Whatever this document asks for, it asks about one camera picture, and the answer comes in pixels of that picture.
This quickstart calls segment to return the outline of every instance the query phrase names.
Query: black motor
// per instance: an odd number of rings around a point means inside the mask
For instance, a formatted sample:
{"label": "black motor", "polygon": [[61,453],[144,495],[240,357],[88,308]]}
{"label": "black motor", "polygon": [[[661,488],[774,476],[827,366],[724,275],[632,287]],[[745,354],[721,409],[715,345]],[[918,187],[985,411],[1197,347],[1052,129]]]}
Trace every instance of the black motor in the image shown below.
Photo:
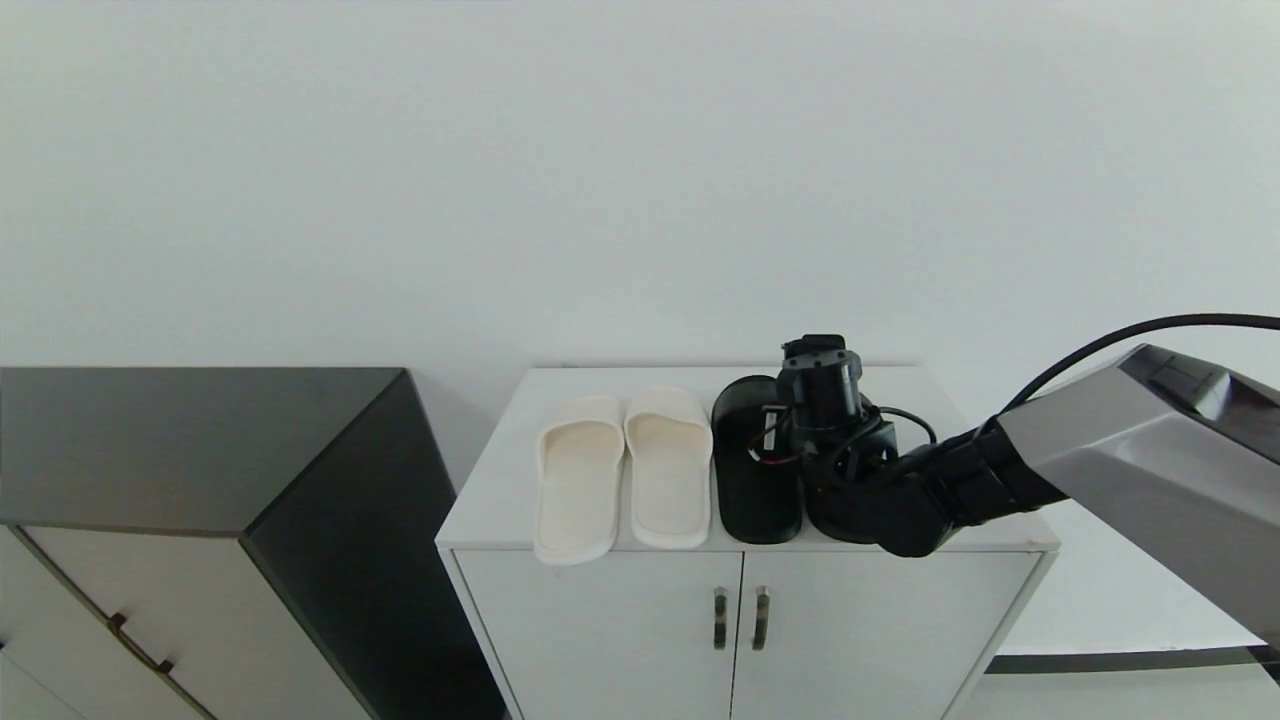
{"label": "black motor", "polygon": [[778,401],[790,407],[786,430],[800,455],[809,520],[836,539],[873,543],[856,500],[897,459],[893,423],[858,391],[863,363],[842,336],[806,334],[782,350]]}

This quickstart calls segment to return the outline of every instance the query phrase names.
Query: drawer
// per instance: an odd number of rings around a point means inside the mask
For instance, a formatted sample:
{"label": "drawer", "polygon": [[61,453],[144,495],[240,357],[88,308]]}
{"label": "drawer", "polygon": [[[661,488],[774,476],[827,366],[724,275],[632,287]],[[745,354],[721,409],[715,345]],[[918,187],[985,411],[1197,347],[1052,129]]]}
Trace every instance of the drawer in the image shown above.
{"label": "drawer", "polygon": [[234,538],[27,532],[218,720],[369,720]]}
{"label": "drawer", "polygon": [[40,678],[50,693],[79,716],[86,720],[200,720],[200,715],[122,647],[8,528],[0,528],[0,588],[4,592],[0,598],[4,656],[31,676]]}
{"label": "drawer", "polygon": [[0,717],[4,720],[84,720],[14,661],[0,656]]}

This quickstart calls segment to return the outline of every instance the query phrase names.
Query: slipper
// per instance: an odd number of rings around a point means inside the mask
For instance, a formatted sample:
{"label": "slipper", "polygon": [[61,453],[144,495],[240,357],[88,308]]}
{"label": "slipper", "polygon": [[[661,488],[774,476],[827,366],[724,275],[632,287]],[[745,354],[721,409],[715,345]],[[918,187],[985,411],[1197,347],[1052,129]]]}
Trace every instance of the slipper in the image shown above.
{"label": "slipper", "polygon": [[561,409],[538,438],[534,555],[548,565],[595,560],[618,537],[622,402],[581,397]]}
{"label": "slipper", "polygon": [[631,529],[649,546],[698,547],[712,523],[712,428],[692,393],[650,387],[631,398]]}
{"label": "slipper", "polygon": [[[778,405],[777,380],[749,375],[730,383],[712,406],[716,436],[716,489],[724,530],[746,543],[774,544],[800,533],[800,462],[791,442],[773,427],[786,407]],[[762,461],[748,445],[758,442]]]}

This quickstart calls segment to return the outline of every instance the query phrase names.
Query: cabinet handle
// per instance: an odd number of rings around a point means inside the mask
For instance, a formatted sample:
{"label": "cabinet handle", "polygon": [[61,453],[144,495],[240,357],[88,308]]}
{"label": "cabinet handle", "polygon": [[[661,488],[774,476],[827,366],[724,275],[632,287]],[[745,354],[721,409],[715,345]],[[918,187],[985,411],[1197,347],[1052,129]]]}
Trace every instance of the cabinet handle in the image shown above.
{"label": "cabinet handle", "polygon": [[751,638],[751,650],[764,650],[764,641],[769,635],[769,588],[760,585],[755,588],[755,637]]}
{"label": "cabinet handle", "polygon": [[129,655],[138,659],[138,662],[147,666],[147,670],[156,673],[159,675],[168,675],[173,670],[173,662],[165,660],[163,662],[156,662],[151,660],[151,656],[142,650],[142,646],[136,643],[133,638],[124,634],[124,621],[128,620],[123,614],[116,612],[106,621],[106,629],[111,630],[111,635],[124,646],[124,650],[129,651]]}
{"label": "cabinet handle", "polygon": [[724,650],[724,612],[726,605],[724,588],[716,588],[716,633],[712,638],[712,647],[716,650]]}

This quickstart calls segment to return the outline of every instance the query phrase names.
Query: robotic arm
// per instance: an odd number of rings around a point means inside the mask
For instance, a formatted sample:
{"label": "robotic arm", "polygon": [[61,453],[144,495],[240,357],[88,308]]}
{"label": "robotic arm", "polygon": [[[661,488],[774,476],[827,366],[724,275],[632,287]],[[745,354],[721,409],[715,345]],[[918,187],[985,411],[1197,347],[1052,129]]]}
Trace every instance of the robotic arm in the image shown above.
{"label": "robotic arm", "polygon": [[858,392],[860,361],[842,338],[787,343],[778,389],[810,520],[923,557],[961,528],[1070,497],[1280,647],[1280,392],[1142,345],[1029,400],[1101,347],[1189,324],[1280,329],[1257,315],[1133,325],[1064,359],[979,428],[902,455],[886,413]]}

